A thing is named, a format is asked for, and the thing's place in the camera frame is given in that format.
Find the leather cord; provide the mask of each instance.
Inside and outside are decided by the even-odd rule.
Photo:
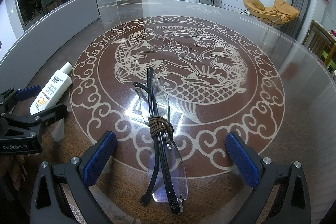
[[[170,135],[170,140],[173,140],[174,128],[170,122],[161,116],[149,116],[148,117],[149,132],[153,139],[155,135],[162,131],[166,131]]]

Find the yellow chair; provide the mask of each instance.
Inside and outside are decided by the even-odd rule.
[[[265,7],[259,0],[243,0],[243,3],[252,15],[268,25],[285,24],[300,14],[284,0],[275,0],[271,7]]]

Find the round table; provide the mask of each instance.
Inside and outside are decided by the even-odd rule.
[[[42,153],[25,156],[28,174],[20,196],[27,207],[43,160],[56,164],[81,156],[111,130],[117,148],[90,190],[113,223],[228,223],[252,190],[224,148],[227,133],[236,131],[261,156],[279,164],[301,162],[312,222],[323,218],[336,198],[336,90],[309,50],[252,17],[209,5],[133,0],[102,6],[100,13],[29,84],[44,86],[65,62],[74,66],[73,85],[60,100],[67,117],[46,128]],[[147,81],[148,67],[166,87],[188,177],[179,215],[167,203],[139,202],[153,143],[132,84]],[[31,102],[19,103],[14,113],[27,114]]]

